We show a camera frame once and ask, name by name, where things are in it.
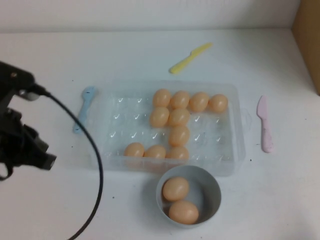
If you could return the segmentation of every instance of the egg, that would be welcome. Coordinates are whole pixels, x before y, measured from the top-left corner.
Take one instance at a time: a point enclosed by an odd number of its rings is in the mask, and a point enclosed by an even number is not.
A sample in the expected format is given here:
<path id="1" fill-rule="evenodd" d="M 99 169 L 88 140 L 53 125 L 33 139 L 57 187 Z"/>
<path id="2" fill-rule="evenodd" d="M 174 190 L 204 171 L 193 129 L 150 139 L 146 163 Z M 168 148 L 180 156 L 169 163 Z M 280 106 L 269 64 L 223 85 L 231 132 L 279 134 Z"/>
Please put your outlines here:
<path id="1" fill-rule="evenodd" d="M 175 126 L 169 134 L 169 144 L 172 147 L 184 146 L 190 137 L 190 131 L 186 126 Z"/>
<path id="2" fill-rule="evenodd" d="M 142 166 L 141 157 L 144 156 L 145 148 L 139 142 L 133 142 L 129 144 L 124 150 L 124 156 L 136 157 L 136 159 L 128 159 L 125 161 L 125 165 L 129 169 L 139 169 Z"/>
<path id="3" fill-rule="evenodd" d="M 168 89 L 159 89 L 153 95 L 152 104 L 154 107 L 167 107 L 170 103 L 171 93 Z"/>
<path id="4" fill-rule="evenodd" d="M 192 96 L 189 102 L 190 109 L 193 112 L 199 113 L 206 109 L 209 102 L 209 96 L 203 91 L 197 92 Z"/>
<path id="5" fill-rule="evenodd" d="M 139 142 L 133 142 L 129 144 L 124 150 L 124 155 L 127 157 L 142 158 L 144 156 L 144 153 L 145 153 L 145 148 Z"/>
<path id="6" fill-rule="evenodd" d="M 170 202 L 184 199 L 189 193 L 188 180 L 181 176 L 170 178 L 163 185 L 162 194 Z"/>
<path id="7" fill-rule="evenodd" d="M 176 127 L 176 126 L 185 126 L 187 125 L 190 118 L 190 113 L 185 108 L 177 108 L 173 110 L 169 115 L 169 126 Z"/>
<path id="8" fill-rule="evenodd" d="M 167 153 L 166 158 L 168 159 L 189 159 L 189 151 L 184 146 L 173 147 L 170 152 Z"/>
<path id="9" fill-rule="evenodd" d="M 149 123 L 154 128 L 162 128 L 166 125 L 169 115 L 168 108 L 163 106 L 156 107 L 150 114 Z"/>
<path id="10" fill-rule="evenodd" d="M 228 107 L 228 98 L 223 94 L 214 95 L 209 100 L 209 107 L 214 113 L 223 113 Z"/>
<path id="11" fill-rule="evenodd" d="M 176 201 L 169 209 L 169 218 L 180 224 L 195 224 L 199 218 L 196 205 L 189 201 Z"/>
<path id="12" fill-rule="evenodd" d="M 146 158 L 155 158 L 144 161 L 144 167 L 150 172 L 163 172 L 165 169 L 166 149 L 161 145 L 153 145 L 145 151 Z"/>
<path id="13" fill-rule="evenodd" d="M 144 156 L 146 158 L 164 159 L 166 157 L 166 149 L 161 145 L 153 145 L 145 151 Z"/>
<path id="14" fill-rule="evenodd" d="M 189 104 L 190 96 L 186 91 L 177 91 L 171 98 L 172 109 L 185 109 Z"/>

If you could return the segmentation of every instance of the table surface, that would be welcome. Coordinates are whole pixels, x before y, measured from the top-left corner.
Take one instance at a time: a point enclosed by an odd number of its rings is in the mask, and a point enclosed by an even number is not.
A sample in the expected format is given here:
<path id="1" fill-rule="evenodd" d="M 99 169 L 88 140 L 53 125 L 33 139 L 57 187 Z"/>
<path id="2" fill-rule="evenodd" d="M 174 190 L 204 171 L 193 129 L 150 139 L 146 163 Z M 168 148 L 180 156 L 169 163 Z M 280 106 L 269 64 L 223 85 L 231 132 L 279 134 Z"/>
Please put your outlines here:
<path id="1" fill-rule="evenodd" d="M 178 75 L 168 69 L 192 49 L 214 46 Z M 0 34 L 0 59 L 34 73 L 37 81 L 75 113 L 88 85 L 114 80 L 230 83 L 252 118 L 240 170 L 218 177 L 222 203 L 195 229 L 178 229 L 159 215 L 148 173 L 105 171 L 97 216 L 82 240 L 320 238 L 320 97 L 289 29 L 104 33 Z M 275 153 L 261 150 L 256 107 L 267 95 Z M 11 107 L 36 128 L 57 161 L 51 171 L 15 169 L 0 184 L 1 239 L 67 239 L 95 203 L 98 173 L 73 122 L 45 97 Z"/>

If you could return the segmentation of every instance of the plastic egg tray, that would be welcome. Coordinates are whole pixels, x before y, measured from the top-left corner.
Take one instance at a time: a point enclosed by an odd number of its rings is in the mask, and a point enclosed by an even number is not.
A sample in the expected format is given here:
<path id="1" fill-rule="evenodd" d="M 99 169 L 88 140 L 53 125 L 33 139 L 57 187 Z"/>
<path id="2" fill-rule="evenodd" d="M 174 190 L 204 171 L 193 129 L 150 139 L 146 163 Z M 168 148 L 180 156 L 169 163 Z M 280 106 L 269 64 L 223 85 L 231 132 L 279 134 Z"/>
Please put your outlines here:
<path id="1" fill-rule="evenodd" d="M 145 149 L 162 145 L 170 150 L 170 127 L 152 128 L 149 116 L 154 109 L 152 99 L 158 89 L 173 95 L 184 90 L 190 96 L 203 91 L 210 97 L 227 96 L 228 109 L 215 114 L 209 109 L 190 112 L 187 127 L 190 139 L 185 147 L 189 160 L 126 157 L 124 150 L 133 142 Z M 237 89 L 228 84 L 189 81 L 117 81 L 97 86 L 97 96 L 89 109 L 87 127 L 99 148 L 105 170 L 145 171 L 164 173 L 178 165 L 194 165 L 215 176 L 230 176 L 245 158 L 244 135 Z M 91 151 L 92 163 L 97 167 Z"/>

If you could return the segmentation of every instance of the gray bowl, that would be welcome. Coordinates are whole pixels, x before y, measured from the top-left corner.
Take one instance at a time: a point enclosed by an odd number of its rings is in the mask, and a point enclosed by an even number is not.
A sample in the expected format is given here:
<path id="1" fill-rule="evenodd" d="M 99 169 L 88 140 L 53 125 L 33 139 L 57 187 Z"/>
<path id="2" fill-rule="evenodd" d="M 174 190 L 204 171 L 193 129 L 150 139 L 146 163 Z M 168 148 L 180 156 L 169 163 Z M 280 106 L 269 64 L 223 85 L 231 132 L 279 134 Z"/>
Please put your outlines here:
<path id="1" fill-rule="evenodd" d="M 189 193 L 184 200 L 192 202 L 199 210 L 199 218 L 195 224 L 181 224 L 168 217 L 173 202 L 164 199 L 162 189 L 167 180 L 183 177 L 189 182 Z M 206 170 L 197 166 L 177 166 L 167 171 L 156 186 L 156 202 L 163 216 L 175 226 L 195 228 L 211 219 L 219 209 L 221 191 L 216 179 Z"/>

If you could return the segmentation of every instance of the cardboard box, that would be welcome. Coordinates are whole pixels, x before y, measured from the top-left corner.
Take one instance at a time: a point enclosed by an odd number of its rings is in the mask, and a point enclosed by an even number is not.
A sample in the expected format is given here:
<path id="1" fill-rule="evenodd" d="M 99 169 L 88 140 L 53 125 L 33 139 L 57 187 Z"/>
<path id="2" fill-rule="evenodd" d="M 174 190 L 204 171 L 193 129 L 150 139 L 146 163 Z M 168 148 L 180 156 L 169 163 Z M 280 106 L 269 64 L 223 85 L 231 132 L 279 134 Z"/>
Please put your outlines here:
<path id="1" fill-rule="evenodd" d="M 320 95 L 320 0 L 301 0 L 292 33 Z"/>

